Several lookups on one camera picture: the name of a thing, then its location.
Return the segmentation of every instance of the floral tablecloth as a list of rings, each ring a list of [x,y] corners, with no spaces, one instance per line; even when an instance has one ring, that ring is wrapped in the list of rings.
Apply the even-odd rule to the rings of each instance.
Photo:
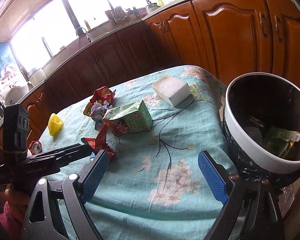
[[[172,107],[151,88],[158,78],[171,75],[186,81],[191,96]],[[107,142],[117,158],[109,164],[94,197],[85,207],[104,239],[203,239],[218,216],[216,201],[198,167],[198,154],[207,150],[228,172],[235,167],[226,156],[219,108],[225,87],[202,68],[185,65],[155,72],[117,85],[114,106],[144,100],[154,119],[151,131],[115,137]],[[55,138],[46,129],[40,138],[43,150],[95,138],[94,122],[82,114],[89,98],[60,111],[64,121]],[[49,180],[63,179],[89,162],[69,164]],[[64,223],[71,227],[64,203]]]

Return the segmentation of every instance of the trash can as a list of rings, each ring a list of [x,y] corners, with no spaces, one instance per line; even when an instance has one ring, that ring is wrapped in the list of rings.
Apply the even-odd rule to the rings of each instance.
[[[300,89],[297,86],[269,73],[239,76],[226,90],[223,120],[228,156],[244,179],[268,178],[274,188],[282,188],[300,177]],[[284,158],[266,150],[268,137],[274,136],[273,130],[291,132],[299,139],[291,141]]]

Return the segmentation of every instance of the green juice box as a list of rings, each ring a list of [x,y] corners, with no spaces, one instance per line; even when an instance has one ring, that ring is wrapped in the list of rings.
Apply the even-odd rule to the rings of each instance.
[[[109,109],[102,120],[113,135],[149,131],[152,125],[152,117],[143,100]]]

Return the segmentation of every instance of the faucet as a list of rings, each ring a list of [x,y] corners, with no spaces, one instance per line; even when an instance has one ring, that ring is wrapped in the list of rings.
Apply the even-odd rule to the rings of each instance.
[[[86,31],[85,32],[86,33],[86,37],[87,37],[88,41],[91,43],[92,42],[92,37],[91,37],[90,33],[88,33],[87,30],[85,28],[81,27],[81,26],[75,29],[76,36],[79,36],[78,35],[78,29],[80,29],[80,28],[84,29]]]

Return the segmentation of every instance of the red can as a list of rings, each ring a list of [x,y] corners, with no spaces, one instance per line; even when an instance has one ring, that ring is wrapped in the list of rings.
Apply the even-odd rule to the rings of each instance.
[[[42,153],[42,144],[39,141],[32,141],[29,145],[29,150],[32,155]]]

